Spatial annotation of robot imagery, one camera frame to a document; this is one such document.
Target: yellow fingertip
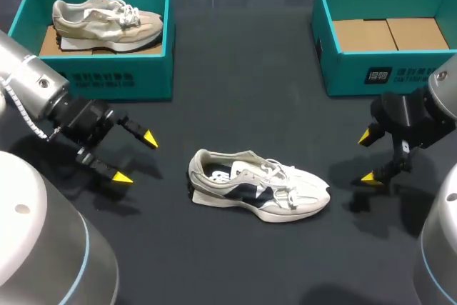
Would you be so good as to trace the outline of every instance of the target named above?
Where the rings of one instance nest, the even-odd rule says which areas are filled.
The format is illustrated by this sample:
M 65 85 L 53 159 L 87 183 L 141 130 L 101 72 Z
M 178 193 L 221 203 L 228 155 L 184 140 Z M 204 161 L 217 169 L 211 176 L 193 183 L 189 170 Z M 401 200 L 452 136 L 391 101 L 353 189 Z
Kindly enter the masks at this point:
M 126 184 L 132 184 L 134 181 L 130 179 L 129 177 L 123 175 L 120 171 L 118 171 L 114 176 L 113 176 L 113 181 L 117 182 L 125 182 Z
M 154 137 L 152 136 L 152 133 L 151 133 L 151 130 L 148 130 L 145 134 L 144 134 L 144 139 L 147 140 L 150 144 L 152 144 L 153 146 L 155 146 L 156 148 L 159 147 L 159 145 L 157 144 L 156 140 L 154 139 Z
M 380 186 L 380 185 L 383 185 L 382 182 L 377 181 L 377 180 L 374 179 L 374 174 L 373 174 L 373 172 L 370 172 L 370 173 L 368 173 L 367 175 L 365 175 L 365 176 L 361 179 L 361 181 L 364 182 L 365 184 L 372 185 L 372 186 Z
M 358 141 L 358 143 L 360 144 L 364 139 L 366 139 L 368 136 L 370 136 L 370 131 L 367 129 L 365 131 L 365 134 L 363 134 L 362 138 Z

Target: sneaker insole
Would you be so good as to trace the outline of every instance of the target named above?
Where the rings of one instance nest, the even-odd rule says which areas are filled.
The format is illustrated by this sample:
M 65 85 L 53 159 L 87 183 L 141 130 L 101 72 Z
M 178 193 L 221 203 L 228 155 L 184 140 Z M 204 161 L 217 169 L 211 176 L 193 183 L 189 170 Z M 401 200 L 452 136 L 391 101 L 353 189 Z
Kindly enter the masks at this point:
M 207 164 L 203 167 L 203 171 L 207 177 L 213 181 L 228 181 L 230 180 L 231 167 L 223 164 Z

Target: shoe box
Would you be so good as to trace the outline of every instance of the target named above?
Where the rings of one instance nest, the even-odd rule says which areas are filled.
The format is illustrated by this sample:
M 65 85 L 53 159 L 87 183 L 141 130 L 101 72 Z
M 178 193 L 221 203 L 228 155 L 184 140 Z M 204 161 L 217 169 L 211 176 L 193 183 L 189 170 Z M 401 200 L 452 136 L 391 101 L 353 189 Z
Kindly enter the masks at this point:
M 315 0 L 328 95 L 411 93 L 457 53 L 456 23 L 457 0 Z
M 85 0 L 64 1 L 77 4 Z M 65 76 L 73 94 L 105 100 L 171 99 L 175 40 L 171 0 L 124 1 L 163 16 L 161 44 L 127 54 L 61 51 L 51 18 L 55 0 L 22 0 L 9 36 Z

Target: shoe sole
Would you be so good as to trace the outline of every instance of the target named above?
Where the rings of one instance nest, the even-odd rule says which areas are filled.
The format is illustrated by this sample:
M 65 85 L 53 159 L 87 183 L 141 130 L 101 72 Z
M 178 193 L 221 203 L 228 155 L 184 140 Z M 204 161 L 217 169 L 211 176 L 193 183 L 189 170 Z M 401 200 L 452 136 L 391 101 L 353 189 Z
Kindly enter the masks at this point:
M 105 49 L 115 53 L 132 53 L 141 49 L 145 49 L 145 46 L 153 46 L 159 42 L 161 38 L 161 32 L 154 36 L 148 37 L 141 41 L 132 43 L 116 43 L 110 41 L 100 41 L 98 39 L 70 39 L 67 37 L 60 37 L 60 49 L 62 51 L 83 51 L 83 50 L 99 50 Z
M 291 215 L 280 215 L 280 214 L 270 214 L 269 212 L 263 211 L 261 209 L 257 209 L 255 206 L 243 203 L 242 201 L 230 200 L 225 199 L 223 197 L 212 196 L 202 191 L 200 189 L 195 188 L 192 184 L 189 175 L 188 175 L 188 189 L 189 189 L 189 198 L 195 204 L 205 205 L 205 206 L 212 206 L 212 207 L 220 207 L 220 208 L 227 208 L 227 207 L 241 207 L 243 209 L 247 209 L 253 212 L 258 218 L 262 221 L 266 221 L 268 223 L 286 223 L 288 221 L 298 221 L 300 219 L 313 216 L 317 214 L 320 210 L 315 210 L 312 212 L 306 212 L 305 214 L 291 214 Z

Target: robotic arm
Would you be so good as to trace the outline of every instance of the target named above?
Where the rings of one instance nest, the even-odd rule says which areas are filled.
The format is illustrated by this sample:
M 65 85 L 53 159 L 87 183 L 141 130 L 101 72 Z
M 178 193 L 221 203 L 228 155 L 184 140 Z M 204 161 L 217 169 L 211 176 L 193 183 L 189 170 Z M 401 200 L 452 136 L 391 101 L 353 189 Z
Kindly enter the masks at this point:
M 50 141 L 61 134 L 81 149 L 76 161 L 112 181 L 132 183 L 118 169 L 91 152 L 114 125 L 120 125 L 152 149 L 158 147 L 150 130 L 111 109 L 105 101 L 69 93 L 69 81 L 0 31 L 0 85 L 15 103 L 30 129 Z M 0 116 L 5 109 L 0 87 Z M 47 136 L 34 122 L 50 121 L 54 132 Z
M 429 76 L 428 86 L 404 96 L 391 92 L 382 94 L 371 104 L 371 115 L 373 123 L 359 144 L 370 146 L 386 132 L 390 133 L 393 158 L 359 181 L 381 186 L 402 171 L 411 171 L 411 158 L 416 149 L 428 148 L 456 128 L 457 55 Z

